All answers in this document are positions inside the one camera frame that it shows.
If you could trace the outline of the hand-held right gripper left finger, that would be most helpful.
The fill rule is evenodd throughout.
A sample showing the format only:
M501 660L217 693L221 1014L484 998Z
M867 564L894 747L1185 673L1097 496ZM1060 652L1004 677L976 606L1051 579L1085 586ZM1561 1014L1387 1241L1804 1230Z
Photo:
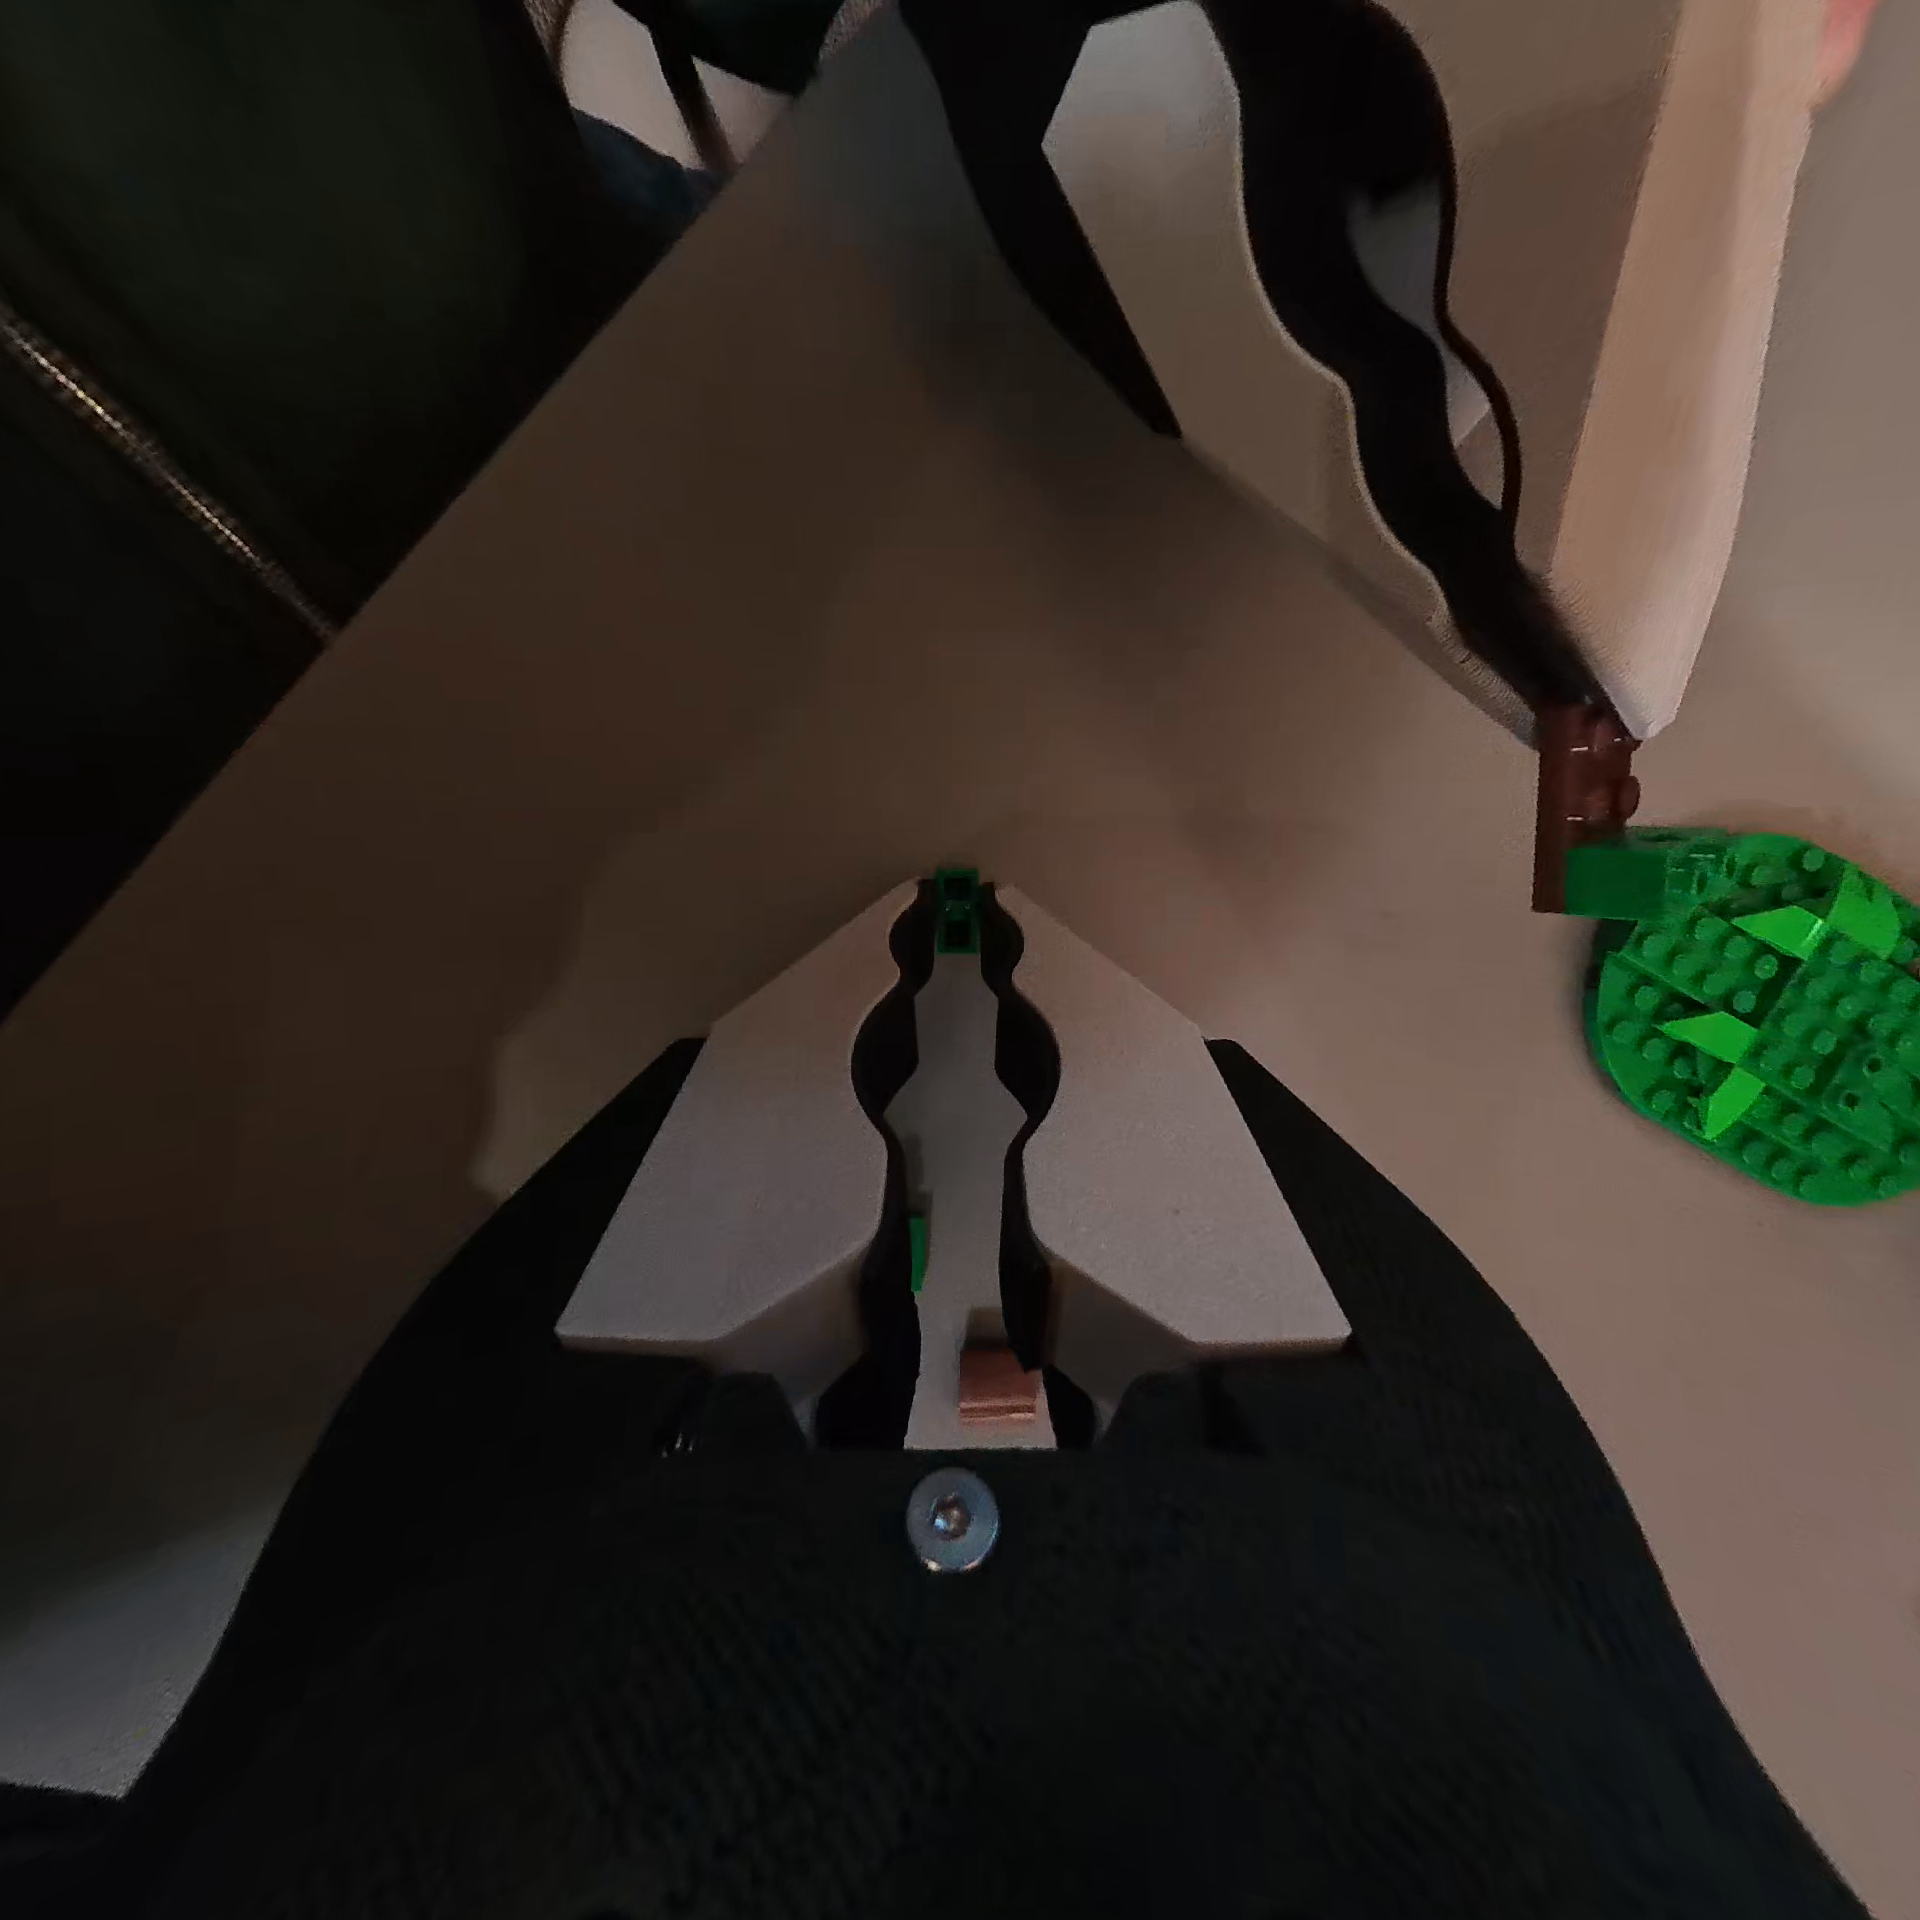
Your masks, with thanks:
M889 1154L852 1058L899 985L905 882L731 1007L557 1316L599 1354L858 1354Z

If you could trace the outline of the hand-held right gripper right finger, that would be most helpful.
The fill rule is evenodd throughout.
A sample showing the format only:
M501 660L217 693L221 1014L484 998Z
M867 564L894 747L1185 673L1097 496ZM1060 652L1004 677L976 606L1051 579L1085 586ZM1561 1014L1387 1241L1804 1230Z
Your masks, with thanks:
M1019 889L980 896L1015 1354L1289 1354L1348 1339L1203 1031Z

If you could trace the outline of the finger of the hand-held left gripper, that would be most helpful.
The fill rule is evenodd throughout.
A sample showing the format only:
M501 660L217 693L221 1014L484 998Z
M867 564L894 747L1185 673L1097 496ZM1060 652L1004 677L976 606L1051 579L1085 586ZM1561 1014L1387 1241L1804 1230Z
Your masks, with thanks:
M1824 27L1829 2L1411 2L1517 552L1631 738L1678 716L1738 540Z
M1521 558L1517 412L1457 317L1417 14L902 2L902 33L1059 337L1529 738L1578 704L1578 635Z

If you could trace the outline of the brown lego piece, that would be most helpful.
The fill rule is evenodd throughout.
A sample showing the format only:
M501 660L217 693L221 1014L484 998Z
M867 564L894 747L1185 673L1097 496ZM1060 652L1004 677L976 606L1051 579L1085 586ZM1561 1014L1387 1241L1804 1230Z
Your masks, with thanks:
M1569 852L1620 837L1640 811L1634 735L1609 702L1554 702L1535 712L1532 911L1568 911Z

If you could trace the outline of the round green lego plate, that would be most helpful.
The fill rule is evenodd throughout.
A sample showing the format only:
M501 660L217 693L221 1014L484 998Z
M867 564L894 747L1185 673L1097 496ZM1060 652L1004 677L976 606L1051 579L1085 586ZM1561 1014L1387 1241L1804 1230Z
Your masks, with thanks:
M1626 830L1568 855L1564 911L1626 1106L1804 1205L1915 1187L1915 900L1798 837Z

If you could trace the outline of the person's left hand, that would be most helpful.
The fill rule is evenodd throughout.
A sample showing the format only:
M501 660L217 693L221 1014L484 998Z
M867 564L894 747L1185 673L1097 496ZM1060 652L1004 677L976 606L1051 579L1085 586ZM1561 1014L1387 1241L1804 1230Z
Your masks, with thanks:
M1873 0L1830 0L1819 8L1813 110L1830 103L1852 79L1877 11L1881 2Z

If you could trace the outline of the dark zipped jacket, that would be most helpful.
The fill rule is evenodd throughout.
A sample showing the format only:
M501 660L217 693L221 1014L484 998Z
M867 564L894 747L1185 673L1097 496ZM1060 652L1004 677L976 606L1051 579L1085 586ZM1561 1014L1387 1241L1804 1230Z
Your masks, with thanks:
M571 2L2 2L2 1011L704 212Z

